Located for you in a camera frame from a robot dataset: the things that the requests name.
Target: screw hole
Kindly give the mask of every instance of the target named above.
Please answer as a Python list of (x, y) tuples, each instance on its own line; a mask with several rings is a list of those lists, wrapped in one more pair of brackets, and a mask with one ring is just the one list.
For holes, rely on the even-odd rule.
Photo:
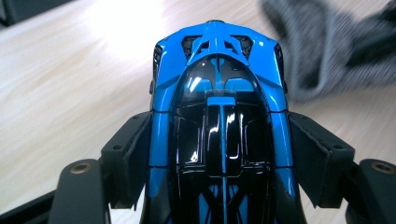
[(388, 174), (388, 175), (393, 175), (396, 174), (396, 169), (393, 167), (388, 166), (387, 164), (383, 163), (383, 162), (378, 162), (375, 161), (372, 163), (372, 167), (379, 171), (382, 172), (384, 174)]
[(72, 169), (70, 170), (70, 172), (74, 175), (79, 175), (79, 174), (85, 173), (89, 169), (91, 169), (91, 165), (89, 163), (84, 162), (84, 163), (73, 166)]

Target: gray fabric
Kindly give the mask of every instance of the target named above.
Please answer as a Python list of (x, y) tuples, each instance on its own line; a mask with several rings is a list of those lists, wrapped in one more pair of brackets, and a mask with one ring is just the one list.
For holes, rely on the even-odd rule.
[(320, 0), (264, 0), (263, 8), (280, 35), (290, 100), (303, 102), (396, 83), (396, 46), (378, 62), (347, 66), (353, 40), (395, 31), (396, 25), (374, 19), (355, 21)]

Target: car body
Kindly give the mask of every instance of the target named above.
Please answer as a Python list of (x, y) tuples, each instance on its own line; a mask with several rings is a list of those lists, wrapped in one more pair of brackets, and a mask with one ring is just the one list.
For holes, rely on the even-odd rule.
[(279, 195), (298, 207), (275, 40), (224, 21), (184, 28), (155, 46), (150, 93), (143, 223), (274, 223)]

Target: black plastic part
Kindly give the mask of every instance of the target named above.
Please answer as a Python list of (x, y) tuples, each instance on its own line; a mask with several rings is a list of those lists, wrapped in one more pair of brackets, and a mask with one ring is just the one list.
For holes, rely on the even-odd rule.
[(163, 48), (159, 45), (156, 45), (152, 55), (152, 80), (154, 83), (156, 83), (158, 79), (158, 72), (160, 71), (160, 62), (162, 56)]
[(151, 132), (150, 112), (128, 119), (102, 149), (106, 195), (112, 208), (137, 204), (145, 185)]
[(355, 149), (306, 116), (289, 112), (289, 120), (300, 185), (314, 206), (338, 208), (340, 178), (350, 170)]
[(288, 194), (279, 175), (276, 176), (276, 220), (279, 224), (306, 223), (300, 197), (292, 198)]
[[(217, 194), (213, 190), (221, 189), (221, 177), (210, 177), (198, 169), (184, 168), (180, 169), (178, 174), (171, 173), (170, 180), (174, 223), (223, 223), (222, 194)], [(227, 188), (230, 186), (237, 186), (238, 190), (234, 195), (227, 193), (228, 223), (242, 223), (240, 205), (245, 198), (247, 223), (274, 222), (275, 176), (270, 165), (246, 167), (240, 176), (227, 178)], [(201, 194), (210, 210), (210, 218), (206, 217), (206, 220), (201, 220), (199, 214)]]
[(275, 56), (276, 56), (276, 65), (277, 65), (277, 70), (279, 71), (280, 81), (282, 82), (283, 91), (285, 93), (288, 93), (288, 86), (286, 85), (286, 81), (285, 81), (285, 69), (284, 69), (284, 65), (283, 65), (283, 53), (282, 53), (282, 48), (280, 47), (279, 44), (276, 44), (274, 46), (274, 53), (275, 53)]
[(221, 20), (210, 20), (210, 21), (207, 21), (206, 23), (209, 23), (209, 22), (212, 22), (212, 21), (218, 21), (218, 22), (223, 22), (224, 23), (224, 21), (221, 21)]
[(253, 41), (247, 35), (232, 35), (232, 37), (236, 38), (239, 43), (241, 43), (242, 53), (248, 59), (251, 47), (253, 46)]
[(142, 217), (140, 218), (141, 224), (168, 223), (171, 217), (171, 208), (169, 205), (167, 179), (168, 175), (165, 175), (157, 195), (153, 198), (145, 196)]
[(61, 173), (49, 224), (110, 223), (99, 161), (75, 161)]
[(7, 27), (8, 26), (7, 20), (5, 18), (0, 18), (0, 25)]
[(385, 161), (364, 160), (358, 175), (361, 195), (373, 223), (396, 223), (396, 166)]
[(71, 0), (3, 0), (7, 25), (27, 20), (33, 16), (63, 5)]
[(357, 178), (359, 171), (359, 165), (354, 162), (349, 172), (341, 178), (340, 189), (349, 203), (346, 211), (346, 221), (348, 223), (364, 223), (363, 220), (367, 222), (370, 220), (366, 204), (359, 190), (361, 187), (361, 183)]
[(207, 145), (205, 146), (205, 168), (209, 175), (221, 176), (221, 134), (220, 131), (210, 133), (209, 130), (219, 127), (220, 106), (210, 105), (207, 107)]
[(47, 223), (55, 191), (25, 203), (0, 216), (0, 223)]
[(184, 55), (186, 55), (186, 59), (188, 60), (192, 54), (192, 43), (196, 38), (201, 37), (201, 35), (191, 35), (191, 36), (186, 36), (184, 39), (181, 41), (181, 47), (184, 50)]

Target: wooden table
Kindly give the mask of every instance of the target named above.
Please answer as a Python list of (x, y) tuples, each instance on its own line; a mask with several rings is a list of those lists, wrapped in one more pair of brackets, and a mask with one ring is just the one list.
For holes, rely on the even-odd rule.
[[(357, 18), (388, 1), (332, 0)], [(149, 109), (155, 43), (182, 27), (220, 19), (277, 38), (258, 1), (79, 0), (0, 31), (0, 214), (56, 188), (72, 161), (100, 149), (132, 115)], [(357, 149), (355, 161), (396, 162), (396, 88), (290, 104)], [(345, 222), (314, 209), (309, 223)], [(112, 211), (113, 223), (139, 212)]]

